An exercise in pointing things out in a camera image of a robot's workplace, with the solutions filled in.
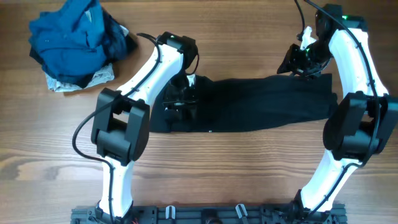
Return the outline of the black polo shirt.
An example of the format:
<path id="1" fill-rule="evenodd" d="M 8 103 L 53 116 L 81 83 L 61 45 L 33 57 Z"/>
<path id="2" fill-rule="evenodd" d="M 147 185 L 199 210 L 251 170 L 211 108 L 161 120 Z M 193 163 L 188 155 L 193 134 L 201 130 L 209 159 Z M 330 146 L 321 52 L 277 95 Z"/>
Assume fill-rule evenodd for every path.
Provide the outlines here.
<path id="1" fill-rule="evenodd" d="M 235 133 L 276 128 L 329 118 L 337 109 L 332 75 L 316 79 L 273 75 L 257 79 L 212 81 L 197 76 L 190 108 L 173 108 L 166 102 L 178 97 L 166 85 L 157 97 L 150 118 L 153 133 Z"/>

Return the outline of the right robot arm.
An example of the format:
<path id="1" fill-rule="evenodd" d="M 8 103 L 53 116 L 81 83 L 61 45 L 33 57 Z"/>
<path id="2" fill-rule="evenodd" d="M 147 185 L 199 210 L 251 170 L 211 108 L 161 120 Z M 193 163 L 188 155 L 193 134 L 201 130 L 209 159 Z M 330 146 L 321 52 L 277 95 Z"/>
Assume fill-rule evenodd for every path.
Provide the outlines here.
<path id="1" fill-rule="evenodd" d="M 317 9 L 317 38 L 304 26 L 297 36 L 301 44 L 290 46 L 277 73 L 314 77 L 334 59 L 344 98 L 325 123 L 321 162 L 289 205 L 287 218 L 300 221 L 329 212 L 350 175 L 382 152 L 397 124 L 397 98 L 377 74 L 364 18 L 343 14 L 337 4 L 308 4 Z"/>

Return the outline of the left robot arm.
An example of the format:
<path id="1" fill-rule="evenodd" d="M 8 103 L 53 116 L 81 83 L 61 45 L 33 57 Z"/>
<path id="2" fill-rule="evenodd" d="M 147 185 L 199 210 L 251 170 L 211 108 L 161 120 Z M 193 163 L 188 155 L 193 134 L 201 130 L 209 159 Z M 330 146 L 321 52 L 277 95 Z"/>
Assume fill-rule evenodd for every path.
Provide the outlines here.
<path id="1" fill-rule="evenodd" d="M 98 95 L 91 142 L 103 165 L 103 194 L 96 216 L 104 223 L 122 223 L 133 205 L 134 163 L 149 140 L 150 111 L 164 86 L 184 77 L 198 56 L 196 41 L 164 32 L 154 41 L 154 51 L 140 70 L 117 90 Z"/>

